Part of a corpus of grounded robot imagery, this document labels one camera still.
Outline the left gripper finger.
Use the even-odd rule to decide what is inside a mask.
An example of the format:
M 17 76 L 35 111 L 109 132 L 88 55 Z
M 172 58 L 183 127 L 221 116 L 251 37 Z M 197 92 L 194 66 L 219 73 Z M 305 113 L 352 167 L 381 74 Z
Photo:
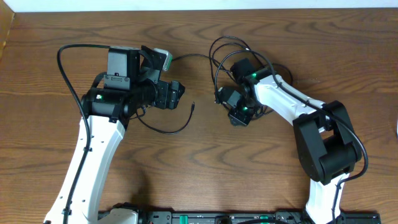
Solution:
M 179 103 L 179 92 L 177 90 L 171 90 L 167 96 L 167 109 L 174 110 Z
M 171 81 L 171 98 L 172 99 L 180 99 L 182 95 L 185 93 L 185 87 L 178 81 Z

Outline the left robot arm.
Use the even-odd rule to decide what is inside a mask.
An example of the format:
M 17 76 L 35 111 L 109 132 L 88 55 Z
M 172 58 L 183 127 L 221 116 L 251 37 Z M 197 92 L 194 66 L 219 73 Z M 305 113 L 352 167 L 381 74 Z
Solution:
M 130 120 L 146 106 L 173 110 L 184 86 L 160 80 L 172 54 L 146 46 L 107 46 L 107 71 L 96 76 L 83 97 L 73 97 L 81 114 L 75 152 L 58 197 L 44 223 L 141 223 L 133 208 L 99 212 L 109 167 Z

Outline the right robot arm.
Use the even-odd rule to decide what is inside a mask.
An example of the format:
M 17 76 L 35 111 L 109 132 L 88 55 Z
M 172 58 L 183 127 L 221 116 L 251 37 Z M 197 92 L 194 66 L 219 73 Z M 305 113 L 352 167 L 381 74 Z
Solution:
M 310 178 L 305 206 L 311 223 L 337 223 L 343 219 L 340 200 L 345 182 L 357 162 L 368 155 L 355 134 L 345 106 L 324 103 L 296 90 L 276 73 L 273 65 L 256 69 L 244 58 L 229 71 L 240 89 L 215 86 L 215 101 L 230 107 L 234 126 L 247 126 L 263 106 L 272 108 L 294 129 L 298 158 Z

